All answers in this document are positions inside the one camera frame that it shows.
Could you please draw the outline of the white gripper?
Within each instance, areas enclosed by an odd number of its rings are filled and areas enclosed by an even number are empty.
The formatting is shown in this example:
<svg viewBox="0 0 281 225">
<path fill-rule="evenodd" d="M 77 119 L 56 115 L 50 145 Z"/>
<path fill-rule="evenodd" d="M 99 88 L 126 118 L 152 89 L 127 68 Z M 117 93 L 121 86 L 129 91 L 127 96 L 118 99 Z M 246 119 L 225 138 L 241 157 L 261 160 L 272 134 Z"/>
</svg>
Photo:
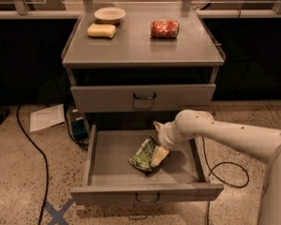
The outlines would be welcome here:
<svg viewBox="0 0 281 225">
<path fill-rule="evenodd" d="M 151 166 L 157 167 L 168 155 L 170 152 L 169 150 L 172 150 L 178 144 L 179 133 L 172 122 L 162 124 L 154 121 L 154 126 L 156 129 L 157 142 L 161 147 L 157 146 L 155 148 L 151 159 Z"/>
</svg>

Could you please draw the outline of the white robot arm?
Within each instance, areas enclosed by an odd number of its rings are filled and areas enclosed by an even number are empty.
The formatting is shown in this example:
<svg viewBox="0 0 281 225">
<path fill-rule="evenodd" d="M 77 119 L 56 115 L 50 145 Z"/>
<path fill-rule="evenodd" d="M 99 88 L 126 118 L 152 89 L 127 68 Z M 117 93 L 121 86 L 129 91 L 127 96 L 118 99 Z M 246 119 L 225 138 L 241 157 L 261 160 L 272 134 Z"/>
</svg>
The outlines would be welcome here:
<svg viewBox="0 0 281 225">
<path fill-rule="evenodd" d="M 183 110 L 172 122 L 155 123 L 158 166 L 179 143 L 204 137 L 247 153 L 267 164 L 259 204 L 258 225 L 281 225 L 281 129 L 216 121 L 208 112 Z"/>
</svg>

